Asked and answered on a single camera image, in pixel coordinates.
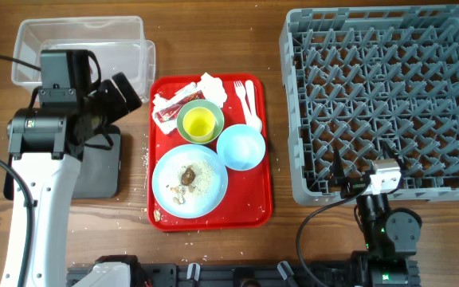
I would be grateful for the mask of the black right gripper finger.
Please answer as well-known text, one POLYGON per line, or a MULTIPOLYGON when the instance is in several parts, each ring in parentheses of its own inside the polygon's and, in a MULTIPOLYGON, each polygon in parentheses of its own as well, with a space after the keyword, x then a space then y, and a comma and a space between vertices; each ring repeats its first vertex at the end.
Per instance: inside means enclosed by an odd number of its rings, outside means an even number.
POLYGON ((346 180, 346 176, 344 174, 343 163, 340 157, 339 149, 337 146, 333 147, 334 155, 333 161, 331 166, 331 182, 334 186, 342 187, 346 180))
POLYGON ((399 157, 397 153, 394 152, 394 150, 385 140, 381 141, 381 147, 385 159, 394 159, 401 170, 406 169, 406 165, 404 164, 403 160, 399 157))

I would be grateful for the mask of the red snack wrapper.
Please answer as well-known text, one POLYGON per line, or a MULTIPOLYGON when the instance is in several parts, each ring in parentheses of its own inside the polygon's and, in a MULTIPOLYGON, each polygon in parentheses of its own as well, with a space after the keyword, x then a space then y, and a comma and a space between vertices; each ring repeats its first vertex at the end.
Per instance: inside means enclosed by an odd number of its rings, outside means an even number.
POLYGON ((157 120, 160 123, 165 123, 171 120, 175 120, 178 117, 178 114, 181 108, 191 102, 192 100, 204 100, 205 97, 201 91, 193 92, 186 96, 183 96, 173 104, 169 104, 165 108, 161 108, 153 114, 153 119, 157 120))

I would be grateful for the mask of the yellow cup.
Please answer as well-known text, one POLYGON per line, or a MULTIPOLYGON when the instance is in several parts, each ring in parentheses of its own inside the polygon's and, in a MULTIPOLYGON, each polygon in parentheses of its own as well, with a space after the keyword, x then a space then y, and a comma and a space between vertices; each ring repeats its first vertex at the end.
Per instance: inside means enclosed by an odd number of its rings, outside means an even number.
POLYGON ((197 107, 189 110, 182 120, 182 126, 195 143, 205 143, 212 139, 216 119, 207 108, 197 107))

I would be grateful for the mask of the white napkin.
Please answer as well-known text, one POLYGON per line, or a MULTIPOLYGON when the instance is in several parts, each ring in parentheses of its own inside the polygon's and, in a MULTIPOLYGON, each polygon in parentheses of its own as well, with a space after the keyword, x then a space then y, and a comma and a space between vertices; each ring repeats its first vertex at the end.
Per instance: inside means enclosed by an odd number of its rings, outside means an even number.
MULTIPOLYGON (((208 100, 216 104, 219 108, 222 108, 224 103, 227 100, 227 94, 223 87, 222 80, 218 77, 212 77, 208 73, 204 73, 201 76, 201 80, 198 82, 190 82, 188 85, 176 91, 172 98, 169 100, 164 98, 164 92, 157 92, 154 95, 152 104, 154 105, 151 118, 153 119, 153 114, 160 110, 161 108, 167 107, 169 104, 173 104, 183 96, 191 94, 193 92, 201 91, 205 97, 204 100, 208 100)), ((159 127, 161 132, 165 135, 170 134, 174 129, 176 129, 176 121, 171 120, 165 123, 160 123, 157 120, 154 120, 155 124, 159 127)))

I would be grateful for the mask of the green bowl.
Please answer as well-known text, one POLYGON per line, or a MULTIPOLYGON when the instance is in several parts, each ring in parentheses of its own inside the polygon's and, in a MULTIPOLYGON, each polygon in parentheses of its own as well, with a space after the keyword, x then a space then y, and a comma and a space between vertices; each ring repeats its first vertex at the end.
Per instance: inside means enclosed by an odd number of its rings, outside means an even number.
POLYGON ((224 117, 224 114, 222 112, 222 110, 214 103, 208 101, 208 100, 193 100, 189 103, 187 103, 186 105, 184 105, 180 112, 179 112, 179 115, 177 117, 177 129, 178 129, 178 132, 179 134, 181 135, 181 137, 183 139, 185 139, 186 141, 192 143, 192 144, 208 144, 210 142, 212 142, 213 140, 215 140, 222 132, 223 128, 225 126, 225 117, 224 117), (215 125, 215 128, 214 128, 214 134, 212 136, 212 139, 205 142, 205 143, 195 143, 193 141, 190 140, 189 136, 187 135, 187 133, 185 132, 183 126, 182 126, 182 120, 184 118, 184 116, 186 115, 186 113, 191 110, 192 108, 197 108, 197 107, 203 107, 203 108, 207 108, 209 109, 215 116, 215 119, 216 119, 216 125, 215 125))

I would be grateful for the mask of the light blue bowl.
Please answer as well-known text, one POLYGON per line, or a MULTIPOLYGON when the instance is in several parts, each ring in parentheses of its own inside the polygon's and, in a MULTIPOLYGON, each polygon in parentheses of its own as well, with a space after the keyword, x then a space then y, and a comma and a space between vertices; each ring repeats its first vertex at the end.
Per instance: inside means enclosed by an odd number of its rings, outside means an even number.
POLYGON ((248 171, 265 157, 265 139, 250 126, 235 124, 226 128, 218 137, 216 151, 229 169, 248 171))

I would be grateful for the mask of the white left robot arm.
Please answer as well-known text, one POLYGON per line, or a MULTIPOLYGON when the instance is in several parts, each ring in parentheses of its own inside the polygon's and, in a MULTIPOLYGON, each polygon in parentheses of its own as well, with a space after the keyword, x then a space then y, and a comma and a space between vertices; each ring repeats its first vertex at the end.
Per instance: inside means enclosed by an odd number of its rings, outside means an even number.
POLYGON ((37 87, 8 127, 13 211, 3 286, 63 286, 74 197, 111 197, 120 183, 121 135, 114 122, 142 104, 123 73, 94 90, 37 87))

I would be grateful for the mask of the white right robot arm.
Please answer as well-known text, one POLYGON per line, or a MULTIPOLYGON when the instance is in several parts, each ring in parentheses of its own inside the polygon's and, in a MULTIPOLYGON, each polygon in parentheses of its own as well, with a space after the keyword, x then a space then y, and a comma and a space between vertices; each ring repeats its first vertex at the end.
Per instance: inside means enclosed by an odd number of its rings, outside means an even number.
POLYGON ((388 196, 400 188, 406 165, 388 144, 383 159, 359 177, 346 176, 339 149, 334 149, 331 184, 341 188, 342 199, 354 199, 359 224, 367 245, 348 262, 349 286, 416 286, 417 267, 410 257, 417 253, 422 220, 406 208, 392 209, 388 196))

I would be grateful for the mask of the clear plastic waste bin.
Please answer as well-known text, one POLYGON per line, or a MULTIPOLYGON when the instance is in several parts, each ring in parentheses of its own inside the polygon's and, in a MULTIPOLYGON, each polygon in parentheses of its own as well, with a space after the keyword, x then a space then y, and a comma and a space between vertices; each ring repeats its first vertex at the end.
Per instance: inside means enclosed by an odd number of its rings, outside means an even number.
POLYGON ((139 16, 27 19, 21 23, 13 57, 40 65, 45 49, 87 49, 96 55, 102 78, 122 72, 142 102, 155 81, 155 43, 145 38, 139 16))

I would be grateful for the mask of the grey dishwasher rack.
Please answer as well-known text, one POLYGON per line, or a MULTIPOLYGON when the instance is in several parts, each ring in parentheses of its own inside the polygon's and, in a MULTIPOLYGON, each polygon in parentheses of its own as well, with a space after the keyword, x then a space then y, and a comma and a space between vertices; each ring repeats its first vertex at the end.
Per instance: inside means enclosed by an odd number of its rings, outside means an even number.
POLYGON ((459 5, 290 10, 280 33, 294 200, 339 200, 391 148, 395 200, 459 200, 459 5))

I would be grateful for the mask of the black plastic bin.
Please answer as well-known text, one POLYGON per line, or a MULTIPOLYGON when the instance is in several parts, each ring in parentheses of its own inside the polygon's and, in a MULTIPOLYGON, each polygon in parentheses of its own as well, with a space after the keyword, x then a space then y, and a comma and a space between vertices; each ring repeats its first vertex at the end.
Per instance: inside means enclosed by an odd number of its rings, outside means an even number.
POLYGON ((64 120, 14 119, 8 123, 9 161, 29 176, 25 181, 36 206, 47 201, 68 205, 71 199, 110 198, 117 192, 121 134, 110 127, 112 147, 70 154, 64 120))

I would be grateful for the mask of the brown food scrap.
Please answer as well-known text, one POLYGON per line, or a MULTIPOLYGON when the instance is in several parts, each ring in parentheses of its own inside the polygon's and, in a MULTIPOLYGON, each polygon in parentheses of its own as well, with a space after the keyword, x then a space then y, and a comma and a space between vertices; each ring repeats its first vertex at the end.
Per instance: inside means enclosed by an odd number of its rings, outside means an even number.
POLYGON ((186 170, 181 175, 181 184, 184 186, 189 186, 195 179, 195 173, 191 167, 187 167, 186 170))

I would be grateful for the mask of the red serving tray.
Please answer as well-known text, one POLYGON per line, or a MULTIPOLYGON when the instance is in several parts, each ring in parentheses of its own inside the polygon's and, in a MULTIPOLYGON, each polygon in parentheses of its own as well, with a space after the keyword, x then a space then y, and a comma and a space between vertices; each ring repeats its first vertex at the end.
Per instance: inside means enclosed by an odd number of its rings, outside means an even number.
MULTIPOLYGON (((234 91, 235 81, 245 82, 251 80, 255 87, 257 115, 263 123, 261 134, 268 141, 266 127, 265 94, 262 83, 252 74, 233 73, 215 74, 222 80, 228 99, 222 111, 225 116, 225 128, 233 124, 243 124, 244 115, 240 100, 234 91)), ((165 99, 173 97, 175 92, 190 84, 199 82, 201 76, 169 76, 158 79, 151 86, 151 95, 159 94, 165 99)), ((147 211, 151 224, 164 232, 183 232, 196 230, 219 230, 229 228, 251 228, 263 225, 273 212, 273 192, 271 184, 271 171, 269 165, 269 152, 265 149, 265 158, 250 171, 228 170, 229 187, 222 202, 207 215, 201 218, 186 219, 166 211, 165 203, 159 203, 159 196, 154 195, 152 187, 153 172, 159 160, 174 147, 187 144, 179 132, 173 131, 164 135, 149 116, 148 136, 148 172, 147 172, 147 211), (158 210, 161 220, 156 222, 154 211, 158 210)))

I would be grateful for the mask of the white plastic spoon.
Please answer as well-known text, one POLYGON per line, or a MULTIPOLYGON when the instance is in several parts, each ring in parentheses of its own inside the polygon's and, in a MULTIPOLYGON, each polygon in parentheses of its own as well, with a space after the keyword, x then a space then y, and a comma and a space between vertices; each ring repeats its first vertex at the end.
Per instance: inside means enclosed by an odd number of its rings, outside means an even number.
POLYGON ((249 111, 251 113, 251 124, 258 131, 262 130, 262 121, 257 116, 257 107, 256 107, 256 97, 255 97, 255 87, 254 83, 251 80, 245 82, 246 94, 249 102, 249 111))

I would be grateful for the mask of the light blue plate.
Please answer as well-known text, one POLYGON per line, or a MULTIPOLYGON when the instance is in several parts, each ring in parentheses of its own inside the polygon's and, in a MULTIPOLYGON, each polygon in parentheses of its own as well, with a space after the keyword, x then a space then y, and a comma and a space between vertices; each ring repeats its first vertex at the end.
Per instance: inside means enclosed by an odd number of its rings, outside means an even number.
POLYGON ((163 155, 152 172, 156 202, 167 213, 184 219, 214 211, 226 195, 226 166, 208 147, 184 144, 163 155))

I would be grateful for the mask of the white plastic fork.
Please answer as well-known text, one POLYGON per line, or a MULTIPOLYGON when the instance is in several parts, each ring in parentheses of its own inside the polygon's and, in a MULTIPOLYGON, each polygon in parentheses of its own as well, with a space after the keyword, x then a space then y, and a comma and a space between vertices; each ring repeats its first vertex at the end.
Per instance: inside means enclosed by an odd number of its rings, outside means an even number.
POLYGON ((242 107, 242 111, 244 113, 245 122, 246 122, 247 125, 251 126, 252 123, 253 123, 253 120, 252 120, 252 115, 251 115, 250 110, 249 110, 249 106, 248 106, 248 104, 247 104, 247 102, 245 100, 245 98, 246 98, 245 86, 243 85, 243 83, 241 81, 235 81, 234 82, 234 89, 235 89, 235 93, 237 94, 238 99, 241 102, 241 107, 242 107))

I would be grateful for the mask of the nut shell scrap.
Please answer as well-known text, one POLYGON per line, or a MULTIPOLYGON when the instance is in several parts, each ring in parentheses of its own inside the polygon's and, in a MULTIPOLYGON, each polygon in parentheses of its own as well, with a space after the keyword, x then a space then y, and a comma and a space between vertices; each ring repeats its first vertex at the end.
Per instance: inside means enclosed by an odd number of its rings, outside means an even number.
POLYGON ((154 210, 153 215, 156 222, 161 221, 162 215, 159 210, 154 210))

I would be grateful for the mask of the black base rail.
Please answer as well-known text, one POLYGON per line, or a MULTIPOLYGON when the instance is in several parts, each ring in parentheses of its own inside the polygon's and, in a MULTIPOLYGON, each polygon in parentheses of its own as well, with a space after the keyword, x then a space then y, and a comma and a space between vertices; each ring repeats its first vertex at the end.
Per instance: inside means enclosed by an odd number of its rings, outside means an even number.
MULTIPOLYGON (((142 264, 149 286, 238 286, 250 278, 260 286, 314 286, 316 283, 304 268, 292 265, 292 275, 283 278, 277 265, 206 265, 200 268, 197 280, 190 279, 185 265, 142 264)), ((377 262, 317 261, 310 265, 315 276, 327 286, 409 286, 422 285, 416 261, 399 265, 377 262)))

